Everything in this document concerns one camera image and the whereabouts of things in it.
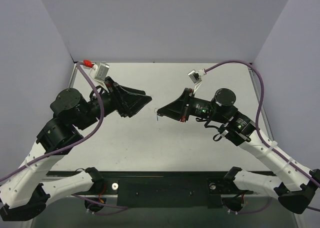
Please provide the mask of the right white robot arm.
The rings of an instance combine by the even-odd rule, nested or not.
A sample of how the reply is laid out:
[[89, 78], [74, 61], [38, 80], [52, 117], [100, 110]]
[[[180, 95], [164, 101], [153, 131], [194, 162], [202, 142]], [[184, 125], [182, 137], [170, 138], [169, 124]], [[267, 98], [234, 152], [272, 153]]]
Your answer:
[[319, 169], [310, 169], [294, 160], [271, 141], [258, 126], [235, 106], [236, 95], [227, 88], [216, 91], [212, 100], [196, 98], [192, 89], [184, 89], [179, 98], [157, 110], [158, 116], [186, 122], [194, 116], [211, 128], [220, 123], [215, 141], [225, 138], [253, 155], [273, 175], [260, 175], [240, 167], [232, 167], [223, 186], [228, 192], [253, 191], [277, 199], [287, 210], [302, 214], [320, 187]]

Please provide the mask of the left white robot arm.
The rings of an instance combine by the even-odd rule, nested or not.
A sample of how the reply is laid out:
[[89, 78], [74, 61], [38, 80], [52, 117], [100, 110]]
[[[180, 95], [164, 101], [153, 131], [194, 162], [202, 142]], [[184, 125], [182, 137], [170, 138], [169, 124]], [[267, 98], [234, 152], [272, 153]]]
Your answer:
[[76, 175], [44, 182], [51, 168], [76, 145], [83, 142], [81, 131], [112, 112], [121, 117], [136, 115], [152, 100], [144, 91], [125, 87], [106, 77], [89, 100], [74, 88], [61, 91], [51, 103], [53, 118], [36, 137], [30, 153], [17, 173], [0, 187], [1, 218], [4, 221], [33, 219], [51, 203], [79, 192], [102, 194], [106, 183], [99, 171], [89, 167]]

